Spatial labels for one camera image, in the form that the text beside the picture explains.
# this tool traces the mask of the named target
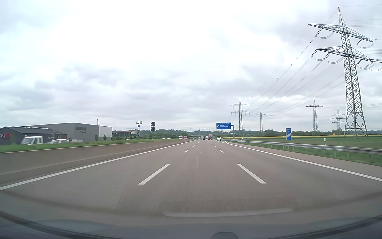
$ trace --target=highway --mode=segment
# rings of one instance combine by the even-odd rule
[[[382,214],[382,167],[225,141],[161,149],[0,188],[25,220],[116,226],[299,224]]]

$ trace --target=truck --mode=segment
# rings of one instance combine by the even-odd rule
[[[44,144],[44,138],[42,136],[29,136],[24,137],[20,145],[41,145]]]

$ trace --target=overhead sign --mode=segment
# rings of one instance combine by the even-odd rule
[[[216,129],[231,129],[231,122],[229,122],[229,123],[216,123]]]
[[[287,140],[291,140],[291,128],[286,129]]]

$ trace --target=cloudy sky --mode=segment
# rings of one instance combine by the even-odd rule
[[[315,97],[331,130],[337,107],[346,113],[343,62],[311,55],[340,36],[307,24],[338,24],[339,6],[347,26],[378,39],[352,45],[382,59],[382,1],[0,0],[0,127],[213,129],[238,126],[230,105],[241,99],[247,130],[262,110],[264,129],[310,131]],[[382,129],[382,69],[358,75],[367,128]]]

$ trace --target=electricity pylon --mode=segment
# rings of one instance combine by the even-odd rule
[[[338,110],[338,106],[337,106],[337,113],[332,115],[335,117],[331,118],[331,120],[335,120],[333,123],[337,123],[338,135],[340,135],[340,129],[341,129],[340,123],[344,123],[344,121],[341,121],[341,119],[345,119],[344,117],[341,117],[342,115],[345,115],[345,114],[340,114],[340,111]]]
[[[260,115],[260,132],[263,132],[263,119],[262,119],[262,116],[264,116],[266,114],[262,114],[262,110],[260,110],[260,114],[257,114],[257,115]]]
[[[239,114],[239,123],[238,123],[238,130],[241,130],[241,134],[243,133],[243,115],[242,113],[250,113],[249,111],[243,111],[241,110],[241,106],[249,106],[247,104],[241,104],[241,99],[240,99],[240,103],[238,104],[235,104],[235,105],[231,105],[231,106],[238,106],[239,107],[239,110],[237,111],[232,111],[231,113],[238,113]]]
[[[313,130],[312,130],[312,136],[319,136],[318,117],[316,115],[316,108],[323,107],[323,106],[318,106],[317,104],[315,104],[315,98],[313,98],[313,105],[306,106],[306,107],[313,107]]]
[[[343,16],[341,14],[340,8],[338,8],[338,14],[340,17],[339,25],[327,25],[327,24],[308,24],[310,26],[318,27],[319,31],[328,30],[332,32],[336,32],[341,35],[341,45],[336,47],[329,48],[318,48],[312,54],[312,56],[317,51],[327,52],[328,54],[324,57],[324,60],[332,53],[343,57],[344,60],[344,73],[346,78],[346,127],[344,131],[344,137],[348,134],[353,134],[353,136],[357,137],[357,132],[361,131],[363,135],[368,137],[366,131],[365,118],[363,117],[362,111],[362,100],[360,97],[360,89],[359,89],[359,80],[357,77],[356,63],[355,59],[361,61],[368,61],[370,64],[373,62],[378,62],[373,59],[368,58],[364,54],[360,53],[356,49],[351,46],[350,37],[355,37],[360,39],[360,41],[356,44],[358,45],[363,40],[368,42],[374,42],[372,38],[367,38],[360,33],[348,28],[346,23],[344,22]]]

